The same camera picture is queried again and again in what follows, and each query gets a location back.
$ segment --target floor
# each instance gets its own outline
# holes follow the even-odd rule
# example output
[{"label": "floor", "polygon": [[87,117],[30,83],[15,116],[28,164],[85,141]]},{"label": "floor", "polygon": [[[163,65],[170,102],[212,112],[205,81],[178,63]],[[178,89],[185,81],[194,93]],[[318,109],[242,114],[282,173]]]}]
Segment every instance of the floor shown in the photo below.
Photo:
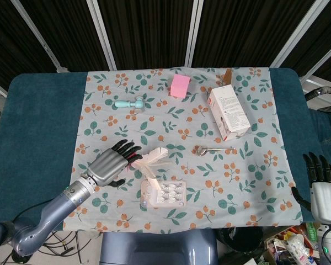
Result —
[{"label": "floor", "polygon": [[[304,92],[309,92],[320,86],[331,86],[331,83],[320,79],[318,77],[312,76],[307,82],[303,84]],[[2,111],[5,103],[5,98],[0,96],[0,111]],[[319,98],[310,100],[308,102],[308,106],[312,109],[318,109],[322,107],[327,107],[331,105],[331,95],[323,95]],[[58,237],[63,239],[68,235],[68,232],[61,231],[58,234]],[[74,233],[66,239],[66,242],[69,239],[72,239]],[[78,264],[92,264],[97,265],[100,257],[100,246],[102,243],[102,237],[99,236],[96,232],[79,232],[79,245],[83,247],[89,239],[92,239],[91,242],[87,245],[85,249],[81,251],[81,263],[79,261],[78,255],[74,255],[72,257],[57,257],[57,256],[49,256],[40,252],[35,253],[31,260],[27,264],[32,265],[46,265],[46,264],[59,264],[59,265],[78,265]],[[49,242],[57,242],[56,238],[51,238]],[[222,256],[223,254],[228,252],[228,248],[221,244],[219,241],[217,242],[218,255]],[[76,241],[73,240],[68,244],[68,247],[74,247],[74,250],[70,253],[76,252]],[[10,254],[12,248],[8,245],[4,245],[0,248],[0,263]],[[55,248],[58,253],[63,251],[63,248]],[[51,253],[46,247],[42,247],[41,251]],[[7,264],[13,264],[11,258],[8,260]]]}]

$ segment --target product box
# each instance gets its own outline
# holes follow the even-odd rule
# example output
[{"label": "product box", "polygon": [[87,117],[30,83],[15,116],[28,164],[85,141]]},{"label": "product box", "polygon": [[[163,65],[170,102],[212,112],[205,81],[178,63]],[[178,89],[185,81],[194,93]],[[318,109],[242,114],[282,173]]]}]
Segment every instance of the product box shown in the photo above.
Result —
[{"label": "product box", "polygon": [[249,120],[231,85],[232,70],[227,69],[226,86],[212,89],[207,100],[222,139],[228,141],[243,136],[250,128]]}]

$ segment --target orange berry pattern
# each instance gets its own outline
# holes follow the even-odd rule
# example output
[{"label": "orange berry pattern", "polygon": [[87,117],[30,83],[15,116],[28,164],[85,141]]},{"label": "orange berry pattern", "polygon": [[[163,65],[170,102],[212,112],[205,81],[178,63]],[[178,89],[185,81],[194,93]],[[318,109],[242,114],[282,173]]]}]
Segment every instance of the orange berry pattern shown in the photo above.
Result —
[{"label": "orange berry pattern", "polygon": [[[291,187],[275,99],[267,68],[232,69],[232,86],[251,127],[240,138],[224,141],[207,102],[225,85],[226,69],[149,69],[88,73],[74,147],[71,182],[90,163],[122,139],[141,146],[138,153],[166,147],[165,161],[152,167],[159,180],[186,181],[184,208],[145,208],[143,174],[132,166],[116,180],[118,188],[95,193],[64,220],[66,230],[127,231],[169,234],[206,227],[299,224],[302,213]],[[174,74],[191,78],[185,98],[168,96]],[[141,96],[145,108],[115,106]],[[199,157],[200,146],[232,147]]]}]

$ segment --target robotic hand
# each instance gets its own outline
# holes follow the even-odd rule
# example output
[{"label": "robotic hand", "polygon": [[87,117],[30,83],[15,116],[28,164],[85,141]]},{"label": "robotic hand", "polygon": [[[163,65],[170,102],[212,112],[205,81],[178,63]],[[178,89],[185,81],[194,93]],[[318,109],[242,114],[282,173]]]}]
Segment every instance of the robotic hand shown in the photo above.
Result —
[{"label": "robotic hand", "polygon": [[113,179],[127,165],[142,158],[135,154],[141,147],[132,147],[135,143],[126,142],[127,140],[121,140],[104,151],[89,165],[86,174],[82,174],[80,179],[49,202],[42,210],[38,225],[35,226],[27,218],[1,223],[0,245],[9,243],[21,257],[32,255],[43,245],[49,233],[94,193],[96,186],[118,187],[124,184],[124,179]]},{"label": "robotic hand", "polygon": [[313,153],[303,155],[307,165],[311,189],[311,203],[304,200],[296,187],[292,187],[292,194],[296,201],[311,211],[315,220],[322,224],[331,224],[331,165],[324,156],[320,159]]}]

